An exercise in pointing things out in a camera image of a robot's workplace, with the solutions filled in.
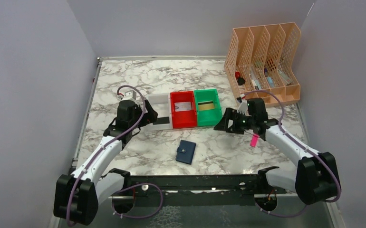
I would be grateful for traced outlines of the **clear pen pack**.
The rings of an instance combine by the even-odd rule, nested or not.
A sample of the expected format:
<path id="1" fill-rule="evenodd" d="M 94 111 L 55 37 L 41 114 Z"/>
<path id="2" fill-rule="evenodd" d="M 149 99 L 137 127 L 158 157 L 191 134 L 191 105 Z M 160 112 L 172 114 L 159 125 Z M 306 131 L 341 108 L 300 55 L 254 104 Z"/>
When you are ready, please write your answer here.
<path id="1" fill-rule="evenodd" d="M 260 82 L 258 81 L 258 79 L 256 77 L 256 73 L 254 72 L 252 67 L 250 68 L 250 76 L 251 76 L 252 83 L 254 85 L 255 90 L 261 90 Z"/>

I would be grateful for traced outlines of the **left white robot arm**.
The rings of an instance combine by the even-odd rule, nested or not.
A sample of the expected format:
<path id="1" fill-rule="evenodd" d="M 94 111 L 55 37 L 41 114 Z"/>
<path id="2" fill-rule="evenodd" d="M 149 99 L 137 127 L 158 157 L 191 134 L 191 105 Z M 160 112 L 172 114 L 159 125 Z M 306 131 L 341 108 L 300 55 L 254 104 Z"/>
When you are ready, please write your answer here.
<path id="1" fill-rule="evenodd" d="M 134 129 L 156 122 L 157 117 L 158 113 L 147 99 L 142 107 L 131 99 L 121 101 L 116 117 L 104 130 L 94 152 L 70 175 L 62 174 L 58 178 L 54 216 L 65 219 L 69 227 L 89 225 L 97 214 L 99 197 L 105 193 L 98 184 L 106 167 L 131 140 Z"/>

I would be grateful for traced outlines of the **white plastic bin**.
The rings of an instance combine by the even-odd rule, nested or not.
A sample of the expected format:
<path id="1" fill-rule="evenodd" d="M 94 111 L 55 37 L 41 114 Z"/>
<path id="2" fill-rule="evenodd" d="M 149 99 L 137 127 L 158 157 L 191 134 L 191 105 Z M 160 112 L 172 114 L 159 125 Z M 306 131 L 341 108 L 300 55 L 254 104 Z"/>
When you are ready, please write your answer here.
<path id="1" fill-rule="evenodd" d="M 158 113 L 159 117 L 169 117 L 169 124 L 154 125 L 153 123 L 147 126 L 149 131 L 161 131 L 161 130 L 172 130 L 172 113 L 171 113 L 171 103 L 170 94 L 149 94 L 147 100 L 151 104 L 152 108 Z"/>

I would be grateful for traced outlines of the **grey stapler in rack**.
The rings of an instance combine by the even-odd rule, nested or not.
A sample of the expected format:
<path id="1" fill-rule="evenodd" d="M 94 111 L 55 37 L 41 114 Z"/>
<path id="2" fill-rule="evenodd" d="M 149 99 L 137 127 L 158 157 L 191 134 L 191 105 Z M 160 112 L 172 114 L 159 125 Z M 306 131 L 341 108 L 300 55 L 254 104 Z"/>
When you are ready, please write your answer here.
<path id="1" fill-rule="evenodd" d="M 284 85 L 288 86 L 293 82 L 293 80 L 283 71 L 277 69 L 277 72 L 278 72 L 278 75 L 280 76 L 280 78 L 282 79 Z"/>

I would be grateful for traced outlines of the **gold card in green bin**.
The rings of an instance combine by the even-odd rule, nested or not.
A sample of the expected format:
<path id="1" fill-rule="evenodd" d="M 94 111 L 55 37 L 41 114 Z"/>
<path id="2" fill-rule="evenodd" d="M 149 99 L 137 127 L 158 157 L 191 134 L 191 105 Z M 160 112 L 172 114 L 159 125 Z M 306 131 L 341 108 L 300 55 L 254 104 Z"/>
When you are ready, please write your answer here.
<path id="1" fill-rule="evenodd" d="M 215 104 L 213 101 L 202 101 L 198 103 L 199 111 L 207 111 L 215 109 Z"/>

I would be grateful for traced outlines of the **red black stamp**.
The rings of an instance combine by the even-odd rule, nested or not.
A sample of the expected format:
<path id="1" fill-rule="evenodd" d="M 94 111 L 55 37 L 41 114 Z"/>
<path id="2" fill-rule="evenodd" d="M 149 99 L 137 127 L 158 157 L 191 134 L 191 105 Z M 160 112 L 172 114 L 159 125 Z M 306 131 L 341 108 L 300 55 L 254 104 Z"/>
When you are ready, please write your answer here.
<path id="1" fill-rule="evenodd" d="M 244 85 L 246 83 L 246 80 L 241 76 L 239 71 L 235 72 L 235 79 L 239 86 Z"/>

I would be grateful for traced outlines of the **green plastic bin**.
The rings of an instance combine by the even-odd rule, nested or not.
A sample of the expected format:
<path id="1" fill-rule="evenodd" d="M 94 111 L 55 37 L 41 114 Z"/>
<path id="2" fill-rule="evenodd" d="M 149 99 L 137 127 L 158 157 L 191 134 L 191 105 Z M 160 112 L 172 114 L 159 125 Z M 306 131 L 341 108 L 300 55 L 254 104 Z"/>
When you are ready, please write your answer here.
<path id="1" fill-rule="evenodd" d="M 215 126 L 222 118 L 216 89 L 194 90 L 198 126 Z"/>

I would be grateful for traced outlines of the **pink highlighter pen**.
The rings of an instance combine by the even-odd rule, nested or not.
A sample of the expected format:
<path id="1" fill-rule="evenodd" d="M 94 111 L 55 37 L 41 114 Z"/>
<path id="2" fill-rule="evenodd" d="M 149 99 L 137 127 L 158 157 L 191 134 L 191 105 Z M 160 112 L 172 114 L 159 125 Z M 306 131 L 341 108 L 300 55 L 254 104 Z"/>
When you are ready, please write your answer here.
<path id="1" fill-rule="evenodd" d="M 252 134 L 252 138 L 251 138 L 251 141 L 250 141 L 250 147 L 255 148 L 257 146 L 259 138 L 260 137 L 257 134 Z"/>

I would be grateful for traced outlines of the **navy blue card holder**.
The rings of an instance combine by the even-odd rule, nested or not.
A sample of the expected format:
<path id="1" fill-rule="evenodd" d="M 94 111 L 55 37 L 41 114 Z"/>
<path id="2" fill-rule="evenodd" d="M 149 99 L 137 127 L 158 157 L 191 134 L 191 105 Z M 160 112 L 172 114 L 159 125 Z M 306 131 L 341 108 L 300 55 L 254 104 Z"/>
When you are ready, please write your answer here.
<path id="1" fill-rule="evenodd" d="M 177 148 L 177 154 L 175 160 L 177 162 L 192 164 L 193 156 L 196 148 L 196 143 L 180 140 L 179 146 Z"/>

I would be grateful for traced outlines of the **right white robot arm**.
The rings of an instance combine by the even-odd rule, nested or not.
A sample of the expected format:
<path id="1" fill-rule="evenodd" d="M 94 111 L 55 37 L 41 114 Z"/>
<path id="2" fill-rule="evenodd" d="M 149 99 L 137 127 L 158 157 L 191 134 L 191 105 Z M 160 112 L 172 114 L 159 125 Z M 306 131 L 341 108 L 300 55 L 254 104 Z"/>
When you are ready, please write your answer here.
<path id="1" fill-rule="evenodd" d="M 292 170 L 270 167 L 258 172 L 256 188 L 268 193 L 274 187 L 290 190 L 311 205 L 319 201 L 333 202 L 340 197 L 341 186 L 335 157 L 321 153 L 290 134 L 274 118 L 269 118 L 261 98 L 243 100 L 237 110 L 226 108 L 216 131 L 244 134 L 251 130 L 260 139 L 279 149 L 295 165 Z"/>

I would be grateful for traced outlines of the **peach file organizer rack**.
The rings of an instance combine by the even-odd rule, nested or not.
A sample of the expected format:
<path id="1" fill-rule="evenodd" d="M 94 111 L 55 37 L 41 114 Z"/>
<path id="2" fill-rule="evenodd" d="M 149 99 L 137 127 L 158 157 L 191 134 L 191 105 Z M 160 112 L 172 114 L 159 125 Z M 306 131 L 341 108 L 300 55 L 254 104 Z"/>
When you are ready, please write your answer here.
<path id="1" fill-rule="evenodd" d="M 295 22 L 233 28 L 224 70 L 234 98 L 241 95 L 245 95 L 246 99 L 262 98 L 267 107 L 297 103 L 300 100 L 300 84 L 292 71 L 292 63 L 300 38 L 301 31 Z M 261 90 L 254 88 L 251 67 Z M 293 82 L 284 85 L 277 69 L 287 74 Z M 242 86 L 237 84 L 236 71 L 246 80 Z"/>

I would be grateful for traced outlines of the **silver card in red bin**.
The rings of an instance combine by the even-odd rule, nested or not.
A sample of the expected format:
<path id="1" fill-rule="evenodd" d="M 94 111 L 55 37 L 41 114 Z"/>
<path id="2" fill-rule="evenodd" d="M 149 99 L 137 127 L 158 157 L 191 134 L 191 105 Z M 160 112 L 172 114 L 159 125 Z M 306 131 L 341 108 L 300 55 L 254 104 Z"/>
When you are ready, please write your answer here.
<path id="1" fill-rule="evenodd" d="M 174 110 L 176 112 L 191 111 L 192 110 L 192 103 L 191 102 L 177 102 L 177 103 L 174 103 Z"/>

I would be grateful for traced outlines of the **red plastic bin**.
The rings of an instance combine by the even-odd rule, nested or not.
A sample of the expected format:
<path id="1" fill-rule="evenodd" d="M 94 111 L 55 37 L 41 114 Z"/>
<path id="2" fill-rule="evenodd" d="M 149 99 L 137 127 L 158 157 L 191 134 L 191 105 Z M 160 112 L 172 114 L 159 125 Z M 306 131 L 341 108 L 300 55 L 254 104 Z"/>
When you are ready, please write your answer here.
<path id="1" fill-rule="evenodd" d="M 198 126 L 193 91 L 171 92 L 170 101 L 173 129 L 193 128 Z"/>

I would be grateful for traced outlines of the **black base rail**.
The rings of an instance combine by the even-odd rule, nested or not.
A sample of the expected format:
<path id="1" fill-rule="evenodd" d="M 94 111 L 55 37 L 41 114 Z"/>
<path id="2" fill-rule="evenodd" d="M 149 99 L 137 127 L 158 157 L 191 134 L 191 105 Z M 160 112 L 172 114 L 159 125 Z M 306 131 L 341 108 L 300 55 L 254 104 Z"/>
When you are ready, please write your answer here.
<path id="1" fill-rule="evenodd" d="M 111 169 L 98 184 L 100 195 L 122 208 L 130 206 L 253 206 L 255 199 L 285 194 L 286 189 L 264 188 L 257 174 L 132 175 Z"/>

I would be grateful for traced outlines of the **black card in white bin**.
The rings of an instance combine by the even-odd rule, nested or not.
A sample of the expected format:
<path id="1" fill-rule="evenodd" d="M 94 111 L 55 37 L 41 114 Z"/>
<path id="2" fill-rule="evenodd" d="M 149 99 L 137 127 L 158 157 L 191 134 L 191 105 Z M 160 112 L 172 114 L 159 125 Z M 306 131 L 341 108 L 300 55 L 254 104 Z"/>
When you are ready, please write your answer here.
<path id="1" fill-rule="evenodd" d="M 169 123 L 170 123 L 169 117 L 159 117 L 157 118 L 156 122 L 154 122 L 154 125 L 169 124 Z"/>

